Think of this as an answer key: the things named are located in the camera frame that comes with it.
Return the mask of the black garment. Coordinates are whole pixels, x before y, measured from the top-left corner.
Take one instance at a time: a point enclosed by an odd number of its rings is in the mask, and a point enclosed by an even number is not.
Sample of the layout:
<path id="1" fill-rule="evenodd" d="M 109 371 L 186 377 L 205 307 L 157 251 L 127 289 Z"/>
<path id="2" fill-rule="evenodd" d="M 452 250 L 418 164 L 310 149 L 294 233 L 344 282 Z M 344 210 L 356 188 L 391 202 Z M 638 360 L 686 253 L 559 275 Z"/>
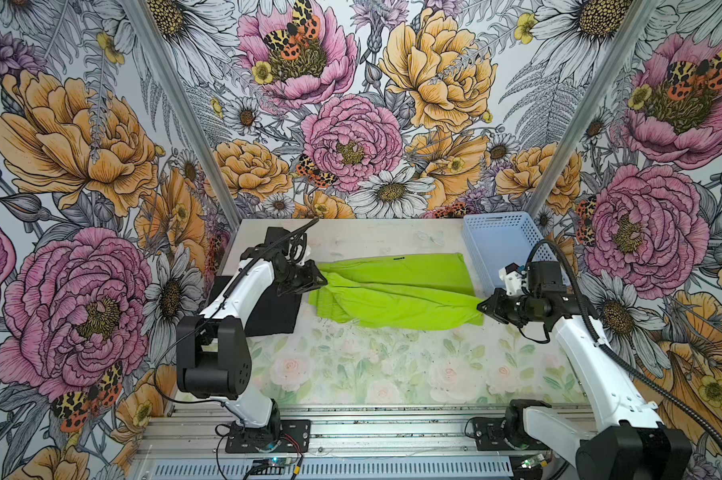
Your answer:
<path id="1" fill-rule="evenodd" d="M 244 326 L 244 336 L 249 339 L 292 334 L 296 328 L 300 305 L 300 295 L 279 296 L 277 286 L 272 284 L 254 306 Z"/>

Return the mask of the lime green towel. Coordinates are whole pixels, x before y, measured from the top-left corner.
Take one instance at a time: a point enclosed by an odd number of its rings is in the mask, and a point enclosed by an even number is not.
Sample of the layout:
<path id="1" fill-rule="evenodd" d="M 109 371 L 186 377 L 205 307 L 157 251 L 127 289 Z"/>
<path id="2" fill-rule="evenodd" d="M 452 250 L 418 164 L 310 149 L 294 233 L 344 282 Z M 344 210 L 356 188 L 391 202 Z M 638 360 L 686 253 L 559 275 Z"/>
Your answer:
<path id="1" fill-rule="evenodd" d="M 319 270 L 327 284 L 310 293 L 309 304 L 323 319 L 422 331 L 484 323 L 459 253 L 350 259 L 321 263 Z"/>

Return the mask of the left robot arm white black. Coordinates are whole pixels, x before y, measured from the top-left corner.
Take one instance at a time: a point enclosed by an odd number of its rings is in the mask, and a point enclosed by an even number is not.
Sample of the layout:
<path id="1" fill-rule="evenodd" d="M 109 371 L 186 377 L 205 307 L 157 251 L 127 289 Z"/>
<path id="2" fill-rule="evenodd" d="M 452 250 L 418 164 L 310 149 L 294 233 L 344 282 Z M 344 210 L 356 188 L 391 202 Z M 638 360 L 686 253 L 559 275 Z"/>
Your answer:
<path id="1" fill-rule="evenodd" d="M 309 433 L 307 421 L 283 424 L 276 400 L 255 386 L 247 340 L 293 333 L 303 295 L 327 285 L 308 257 L 310 227 L 269 228 L 242 253 L 237 273 L 220 277 L 218 295 L 176 326 L 178 388 L 232 414 L 229 453 L 285 450 Z"/>

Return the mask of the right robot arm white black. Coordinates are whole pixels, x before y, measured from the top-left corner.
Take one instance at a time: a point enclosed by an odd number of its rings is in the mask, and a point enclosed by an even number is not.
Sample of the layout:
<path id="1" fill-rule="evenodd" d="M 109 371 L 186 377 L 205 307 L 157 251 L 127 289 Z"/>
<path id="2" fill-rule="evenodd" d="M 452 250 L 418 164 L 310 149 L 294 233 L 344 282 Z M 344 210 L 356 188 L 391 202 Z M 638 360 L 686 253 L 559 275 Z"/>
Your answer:
<path id="1" fill-rule="evenodd" d="M 540 323 L 548 341 L 564 351 L 589 400 L 596 429 L 588 432 L 546 402 L 515 399 L 498 426 L 476 424 L 478 445 L 516 449 L 543 445 L 574 467 L 581 479 L 681 479 L 693 447 L 684 433 L 664 425 L 645 400 L 635 375 L 619 366 L 600 321 L 568 292 L 554 261 L 501 269 L 503 286 L 478 309 L 499 322 L 524 328 Z"/>

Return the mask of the light blue plastic basket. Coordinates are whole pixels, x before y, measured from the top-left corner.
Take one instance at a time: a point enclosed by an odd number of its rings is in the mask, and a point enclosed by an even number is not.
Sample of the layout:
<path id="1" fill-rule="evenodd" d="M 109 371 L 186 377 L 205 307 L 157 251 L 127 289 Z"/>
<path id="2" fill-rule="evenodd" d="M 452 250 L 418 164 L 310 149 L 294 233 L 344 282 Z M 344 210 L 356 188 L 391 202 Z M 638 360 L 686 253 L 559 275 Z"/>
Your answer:
<path id="1" fill-rule="evenodd" d="M 499 271 L 510 263 L 522 266 L 542 235 L 523 211 L 467 215 L 462 237 L 482 291 L 490 295 L 504 283 Z"/>

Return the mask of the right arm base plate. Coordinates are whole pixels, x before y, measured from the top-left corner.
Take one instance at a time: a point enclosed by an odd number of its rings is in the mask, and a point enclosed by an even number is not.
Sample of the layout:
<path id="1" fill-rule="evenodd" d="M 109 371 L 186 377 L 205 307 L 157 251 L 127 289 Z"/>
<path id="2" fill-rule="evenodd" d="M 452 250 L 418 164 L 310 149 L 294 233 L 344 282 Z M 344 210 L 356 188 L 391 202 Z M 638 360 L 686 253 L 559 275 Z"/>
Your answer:
<path id="1" fill-rule="evenodd" d="M 495 417 L 473 417 L 467 421 L 464 434 L 472 439 L 478 451 L 532 451 L 547 450 L 548 447 L 534 439 L 509 440 L 504 433 L 504 419 Z"/>

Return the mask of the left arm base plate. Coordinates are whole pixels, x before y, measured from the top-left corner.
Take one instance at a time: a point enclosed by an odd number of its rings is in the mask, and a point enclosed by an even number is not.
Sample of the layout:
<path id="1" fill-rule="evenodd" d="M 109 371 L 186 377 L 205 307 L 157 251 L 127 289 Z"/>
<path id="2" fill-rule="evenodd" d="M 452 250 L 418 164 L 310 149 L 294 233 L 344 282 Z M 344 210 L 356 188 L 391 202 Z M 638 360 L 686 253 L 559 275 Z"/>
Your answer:
<path id="1" fill-rule="evenodd" d="M 312 422 L 287 419 L 266 427 L 233 426 L 225 435 L 224 450 L 228 454 L 307 453 Z"/>

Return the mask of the aluminium rail frame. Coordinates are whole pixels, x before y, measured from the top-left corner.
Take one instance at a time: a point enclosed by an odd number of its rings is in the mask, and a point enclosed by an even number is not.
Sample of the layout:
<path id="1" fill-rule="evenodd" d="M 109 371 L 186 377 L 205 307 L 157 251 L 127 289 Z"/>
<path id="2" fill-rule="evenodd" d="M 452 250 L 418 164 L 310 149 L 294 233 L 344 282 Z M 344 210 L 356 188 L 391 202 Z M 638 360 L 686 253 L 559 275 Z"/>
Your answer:
<path id="1" fill-rule="evenodd" d="M 298 405 L 283 420 L 311 422 L 309 457 L 464 456 L 477 451 L 464 435 L 473 417 L 502 419 L 504 405 L 357 406 Z M 233 420 L 212 404 L 180 405 L 153 420 L 137 450 L 139 459 L 213 459 L 216 426 Z"/>

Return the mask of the right aluminium corner post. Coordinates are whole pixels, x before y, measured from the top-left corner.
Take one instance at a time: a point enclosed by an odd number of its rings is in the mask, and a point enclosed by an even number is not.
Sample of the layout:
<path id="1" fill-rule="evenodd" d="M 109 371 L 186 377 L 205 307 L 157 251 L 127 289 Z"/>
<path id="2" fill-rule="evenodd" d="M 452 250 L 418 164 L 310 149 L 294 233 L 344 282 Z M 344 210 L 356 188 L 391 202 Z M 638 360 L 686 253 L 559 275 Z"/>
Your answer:
<path id="1" fill-rule="evenodd" d="M 604 65 L 595 70 L 591 84 L 559 142 L 547 170 L 543 173 L 540 183 L 526 203 L 525 211 L 530 216 L 537 215 L 546 204 L 552 189 L 557 184 L 558 178 L 568 165 L 583 131 L 595 115 L 598 109 L 597 102 L 607 94 L 609 86 L 622 68 L 625 59 L 633 54 L 635 44 L 658 4 L 658 0 L 634 1 L 632 3 L 623 25 L 617 31 L 614 43 L 607 50 Z"/>

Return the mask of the aluminium corner post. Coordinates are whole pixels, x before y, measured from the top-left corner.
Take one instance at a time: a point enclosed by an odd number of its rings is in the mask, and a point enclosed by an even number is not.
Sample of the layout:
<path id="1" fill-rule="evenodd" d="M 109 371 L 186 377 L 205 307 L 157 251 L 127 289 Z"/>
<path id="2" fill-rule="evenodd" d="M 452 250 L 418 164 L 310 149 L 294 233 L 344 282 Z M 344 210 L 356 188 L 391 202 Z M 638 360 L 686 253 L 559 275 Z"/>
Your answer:
<path id="1" fill-rule="evenodd" d="M 173 64 L 173 56 L 164 45 L 160 32 L 145 1 L 126 1 L 124 5 L 127 17 L 131 21 L 148 59 L 152 71 L 160 81 L 177 115 L 190 146 L 196 153 L 215 192 L 219 207 L 222 209 L 233 234 L 238 232 L 241 215 L 229 188 L 222 176 L 219 165 L 212 154 L 212 148 L 194 113 L 181 76 Z"/>
<path id="2" fill-rule="evenodd" d="M 614 43 L 607 50 L 604 65 L 595 70 L 591 84 L 559 142 L 547 170 L 543 173 L 540 183 L 526 203 L 525 211 L 530 216 L 537 215 L 546 204 L 552 189 L 557 184 L 558 178 L 568 165 L 583 131 L 595 115 L 598 109 L 597 102 L 607 94 L 609 86 L 622 68 L 625 59 L 633 54 L 635 44 L 658 4 L 658 0 L 634 1 L 632 3 L 623 25 L 617 31 Z"/>

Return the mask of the left aluminium corner post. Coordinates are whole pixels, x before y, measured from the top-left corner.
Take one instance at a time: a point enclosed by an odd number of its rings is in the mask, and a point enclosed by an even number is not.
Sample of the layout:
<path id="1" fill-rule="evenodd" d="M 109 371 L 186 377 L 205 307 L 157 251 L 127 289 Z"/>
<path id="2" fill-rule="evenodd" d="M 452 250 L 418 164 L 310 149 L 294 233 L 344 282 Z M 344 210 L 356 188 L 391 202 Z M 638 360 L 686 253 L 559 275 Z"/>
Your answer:
<path id="1" fill-rule="evenodd" d="M 194 113 L 181 76 L 173 64 L 173 56 L 164 45 L 160 32 L 145 1 L 126 1 L 124 5 L 127 17 L 131 21 L 148 59 L 152 71 L 160 81 L 177 115 L 190 146 L 196 153 L 215 192 L 219 207 L 222 209 L 233 234 L 238 232 L 241 215 L 229 188 L 222 176 L 219 165 L 212 154 L 212 148 Z"/>

